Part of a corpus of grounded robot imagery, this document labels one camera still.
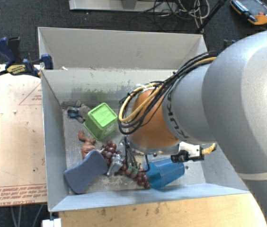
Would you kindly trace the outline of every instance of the bunch of grapes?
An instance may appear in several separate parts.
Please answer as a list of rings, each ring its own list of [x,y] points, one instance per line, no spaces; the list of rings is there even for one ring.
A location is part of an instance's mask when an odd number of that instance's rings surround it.
[[[106,146],[104,146],[104,150],[102,151],[102,155],[106,159],[107,166],[110,167],[110,164],[112,163],[114,157],[116,154],[119,154],[120,152],[116,150],[116,144],[113,143],[111,140],[108,140],[106,142]],[[129,164],[128,167],[126,165],[125,159],[123,160],[123,165],[121,166],[120,170],[116,172],[116,175],[125,175],[127,177],[132,178],[134,181],[137,182],[137,184],[141,187],[144,187],[145,189],[150,189],[150,184],[148,182],[148,176],[146,175],[143,167],[139,167],[138,172],[135,173],[133,171],[130,171],[129,168],[131,165]]]

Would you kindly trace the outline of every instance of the small white part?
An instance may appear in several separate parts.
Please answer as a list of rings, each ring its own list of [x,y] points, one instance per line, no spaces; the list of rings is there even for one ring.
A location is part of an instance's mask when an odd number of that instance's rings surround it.
[[[200,156],[200,146],[187,144],[186,142],[181,142],[179,144],[179,150],[186,150],[189,157],[199,157]]]
[[[54,220],[45,219],[42,221],[42,227],[62,227],[62,222],[60,218],[55,218]]]

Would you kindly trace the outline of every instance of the cardboard sheet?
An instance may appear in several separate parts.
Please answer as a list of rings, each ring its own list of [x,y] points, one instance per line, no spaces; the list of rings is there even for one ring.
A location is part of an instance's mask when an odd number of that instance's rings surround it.
[[[41,81],[0,77],[0,206],[47,201]]]

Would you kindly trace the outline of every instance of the brown toy figure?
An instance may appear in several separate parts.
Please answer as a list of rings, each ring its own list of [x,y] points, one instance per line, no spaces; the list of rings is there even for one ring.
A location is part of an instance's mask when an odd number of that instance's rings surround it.
[[[82,145],[81,154],[82,159],[93,149],[96,149],[94,144],[96,143],[95,138],[89,138],[84,134],[84,130],[80,130],[78,133],[79,140],[84,141],[85,143]]]

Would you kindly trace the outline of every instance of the wooden board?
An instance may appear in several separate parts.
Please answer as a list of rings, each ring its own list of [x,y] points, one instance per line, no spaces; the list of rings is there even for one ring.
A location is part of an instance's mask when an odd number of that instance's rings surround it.
[[[60,212],[63,227],[267,227],[251,193]]]
[[[0,77],[0,206],[47,201],[41,81]]]

